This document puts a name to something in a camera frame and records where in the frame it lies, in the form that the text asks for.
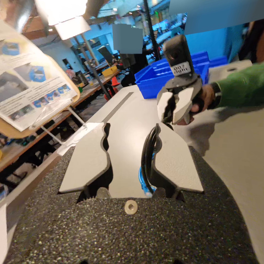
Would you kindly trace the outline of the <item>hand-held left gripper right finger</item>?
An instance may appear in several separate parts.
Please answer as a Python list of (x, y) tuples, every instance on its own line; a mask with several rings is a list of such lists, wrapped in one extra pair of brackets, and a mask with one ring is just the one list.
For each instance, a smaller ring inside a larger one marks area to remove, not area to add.
[(163, 123), (156, 124), (153, 169), (178, 190), (204, 191), (188, 144)]

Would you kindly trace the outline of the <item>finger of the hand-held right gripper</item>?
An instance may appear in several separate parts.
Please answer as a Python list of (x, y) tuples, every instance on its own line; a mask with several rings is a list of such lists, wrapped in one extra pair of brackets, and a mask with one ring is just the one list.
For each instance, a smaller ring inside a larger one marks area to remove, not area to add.
[(175, 107), (176, 101), (174, 94), (168, 91), (162, 93), (157, 102), (157, 112), (160, 122), (170, 122)]
[(186, 88), (178, 94), (178, 102), (173, 111), (172, 124), (176, 125), (180, 121), (184, 120), (186, 124), (190, 122), (190, 110), (192, 108), (194, 88)]

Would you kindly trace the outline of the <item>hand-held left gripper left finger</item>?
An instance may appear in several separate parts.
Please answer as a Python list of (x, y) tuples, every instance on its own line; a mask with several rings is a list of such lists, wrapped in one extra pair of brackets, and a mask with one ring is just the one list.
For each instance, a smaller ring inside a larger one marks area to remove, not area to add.
[(109, 188), (113, 170), (108, 153), (110, 123), (86, 123), (58, 150), (60, 155), (74, 147), (59, 193), (85, 191), (91, 184)]

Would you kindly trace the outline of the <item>person's right forearm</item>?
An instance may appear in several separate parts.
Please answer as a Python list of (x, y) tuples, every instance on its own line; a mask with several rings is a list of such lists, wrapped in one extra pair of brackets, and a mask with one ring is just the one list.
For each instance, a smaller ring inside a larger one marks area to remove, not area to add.
[(209, 109), (218, 107), (258, 107), (264, 105), (264, 63), (253, 64), (225, 79), (210, 84), (214, 100)]

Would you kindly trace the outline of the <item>person's right hand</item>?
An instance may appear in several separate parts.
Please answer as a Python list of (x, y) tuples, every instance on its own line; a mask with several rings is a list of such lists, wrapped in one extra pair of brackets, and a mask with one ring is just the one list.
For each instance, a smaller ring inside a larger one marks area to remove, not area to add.
[[(214, 103), (214, 101), (215, 91), (213, 89), (213, 86), (210, 84), (204, 85), (192, 101), (193, 106), (189, 111), (189, 123), (194, 120), (194, 116), (196, 114), (204, 112), (205, 110), (210, 110), (211, 105)], [(177, 123), (177, 125), (187, 125), (189, 123), (186, 123), (186, 121), (182, 119)]]

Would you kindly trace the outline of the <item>blue plastic bin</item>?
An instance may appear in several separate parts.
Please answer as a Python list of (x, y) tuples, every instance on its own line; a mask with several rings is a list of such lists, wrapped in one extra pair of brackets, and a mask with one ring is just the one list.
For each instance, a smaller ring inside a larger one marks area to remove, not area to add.
[[(209, 72), (209, 56), (207, 51), (191, 54), (195, 73), (200, 75), (203, 85), (206, 83)], [(153, 99), (162, 87), (174, 78), (166, 58), (161, 59), (151, 65), (143, 68), (135, 74), (135, 83), (137, 84), (144, 99)]]
[(209, 61), (209, 68), (215, 68), (215, 67), (219, 67), (219, 66), (223, 66), (228, 64), (228, 59), (226, 56), (220, 56), (217, 58), (213, 58)]

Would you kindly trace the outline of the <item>white document stand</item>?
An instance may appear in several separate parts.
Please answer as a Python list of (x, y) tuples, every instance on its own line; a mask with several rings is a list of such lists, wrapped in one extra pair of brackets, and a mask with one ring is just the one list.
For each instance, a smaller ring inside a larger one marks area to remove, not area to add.
[[(61, 69), (61, 67), (55, 62), (53, 58), (44, 54), (43, 59), (45, 58), (45, 62), (50, 63), (53, 68), (56, 69), (57, 73), (59, 73), (58, 77), (50, 79), (48, 81), (44, 81), (43, 84), (33, 87), (29, 89), (29, 92), (24, 91), (17, 96), (15, 99), (7, 100), (7, 106), (10, 106), (11, 109), (8, 113), (12, 112), (12, 110), (19, 110), (20, 106), (26, 107), (27, 105), (31, 105), (29, 99), (36, 99), (38, 95), (41, 97), (48, 94), (48, 92), (52, 92), (55, 88), (60, 88), (64, 84), (66, 84), (70, 88), (70, 92), (67, 92), (66, 95), (60, 95), (56, 97), (47, 105), (41, 108), (34, 107), (35, 110), (26, 113), (23, 117), (18, 120), (22, 120), (22, 124), (18, 124), (20, 121), (13, 121), (7, 115), (3, 114), (4, 110), (1, 108), (1, 134), (4, 134), (10, 138), (24, 138), (32, 135), (39, 128), (43, 129), (47, 134), (57, 140), (65, 150), (68, 150), (70, 147), (76, 145), (81, 138), (97, 127), (97, 123), (95, 125), (87, 125), (84, 123), (82, 119), (72, 110), (71, 106), (77, 104), (77, 101), (80, 98), (80, 91), (78, 87), (70, 80), (67, 74)], [(54, 116), (60, 114), (64, 110), (68, 110), (72, 115), (74, 115), (81, 123), (81, 130), (78, 132), (77, 136), (73, 136), (73, 139), (69, 139), (67, 141), (60, 141), (55, 135), (53, 135), (49, 130), (45, 129), (44, 124), (53, 119)]]

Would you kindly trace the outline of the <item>black pole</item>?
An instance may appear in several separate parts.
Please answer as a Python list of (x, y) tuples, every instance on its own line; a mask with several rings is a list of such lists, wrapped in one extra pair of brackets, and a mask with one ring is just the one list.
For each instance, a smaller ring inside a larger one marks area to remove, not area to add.
[(153, 50), (154, 50), (154, 55), (155, 55), (155, 61), (159, 61), (160, 60), (160, 51), (158, 49), (158, 45), (157, 45), (157, 42), (156, 42), (156, 39), (155, 39), (153, 27), (152, 27), (148, 1), (147, 0), (143, 0), (143, 3), (144, 3), (146, 16), (147, 16), (149, 32), (150, 32), (150, 36), (151, 36), (151, 40), (152, 40), (152, 45), (153, 45)]

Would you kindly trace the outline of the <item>small yellow bin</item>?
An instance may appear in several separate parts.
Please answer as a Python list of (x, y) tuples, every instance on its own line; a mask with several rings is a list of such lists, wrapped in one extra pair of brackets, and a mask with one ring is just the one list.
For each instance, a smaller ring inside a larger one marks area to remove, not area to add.
[(114, 73), (117, 73), (117, 72), (118, 72), (118, 68), (117, 68), (117, 66), (112, 66), (112, 67), (107, 68), (107, 69), (105, 69), (104, 71), (102, 71), (102, 75), (103, 75), (104, 77), (108, 77), (108, 76), (110, 76), (110, 75), (112, 75), (112, 74), (114, 74)]

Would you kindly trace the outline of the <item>wooden workbench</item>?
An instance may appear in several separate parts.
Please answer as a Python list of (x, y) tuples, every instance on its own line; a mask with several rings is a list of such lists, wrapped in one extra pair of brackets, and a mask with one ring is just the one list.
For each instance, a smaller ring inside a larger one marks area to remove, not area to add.
[[(86, 100), (88, 97), (92, 96), (96, 91), (100, 90), (101, 87), (98, 82), (96, 82), (94, 85), (86, 85), (83, 88), (83, 92), (80, 95), (80, 98), (73, 103), (73, 107), (76, 107), (81, 102)], [(55, 127), (57, 127), (61, 122), (63, 122), (66, 118), (68, 118), (71, 115), (71, 112), (68, 110), (64, 110), (62, 114), (55, 120), (55, 123), (47, 128), (49, 132), (53, 130)], [(35, 145), (38, 141), (40, 141), (44, 136), (46, 136), (47, 133), (44, 131), (40, 135), (36, 137), (36, 139), (30, 143), (28, 143), (26, 146), (21, 146), (16, 143), (12, 143), (11, 145), (3, 147), (2, 150), (2, 157), (0, 161), (0, 171), (4, 170), (6, 167), (8, 167), (10, 164), (14, 163), (18, 158), (25, 153), (29, 148), (31, 148), (33, 145)]]

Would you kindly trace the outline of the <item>printed instruction sheet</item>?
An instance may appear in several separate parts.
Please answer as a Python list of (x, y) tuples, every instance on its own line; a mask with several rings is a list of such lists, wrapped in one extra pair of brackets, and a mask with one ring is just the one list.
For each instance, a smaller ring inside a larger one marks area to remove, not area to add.
[(80, 97), (61, 67), (1, 20), (1, 133), (35, 130)]

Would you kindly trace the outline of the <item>white lamp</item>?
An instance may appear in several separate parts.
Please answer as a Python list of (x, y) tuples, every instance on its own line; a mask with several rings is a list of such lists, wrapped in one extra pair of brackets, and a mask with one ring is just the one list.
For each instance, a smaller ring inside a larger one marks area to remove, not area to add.
[(91, 57), (95, 59), (98, 65), (98, 61), (95, 58), (91, 47), (89, 46), (87, 40), (84, 39), (84, 33), (91, 30), (85, 19), (88, 15), (87, 3), (88, 1), (35, 1), (38, 14), (46, 26), (55, 27), (62, 40), (68, 40), (70, 38), (75, 39), (100, 87), (103, 89), (106, 97), (110, 100), (111, 96), (108, 90), (104, 87), (104, 84), (101, 82), (95, 67), (92, 67), (83, 46), (77, 39), (77, 36), (81, 35), (84, 40), (85, 47), (89, 50)]

